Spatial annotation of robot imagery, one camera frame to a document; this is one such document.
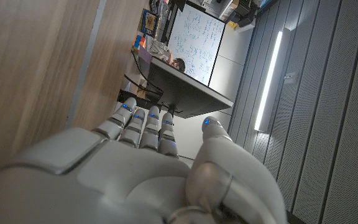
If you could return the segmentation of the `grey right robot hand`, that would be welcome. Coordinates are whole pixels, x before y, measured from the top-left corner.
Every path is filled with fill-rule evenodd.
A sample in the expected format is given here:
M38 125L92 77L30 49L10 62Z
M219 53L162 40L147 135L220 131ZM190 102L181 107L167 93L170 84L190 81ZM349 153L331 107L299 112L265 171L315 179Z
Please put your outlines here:
M0 168L0 223L286 223L269 170L208 116L192 165L170 113L133 98L92 131L66 129Z

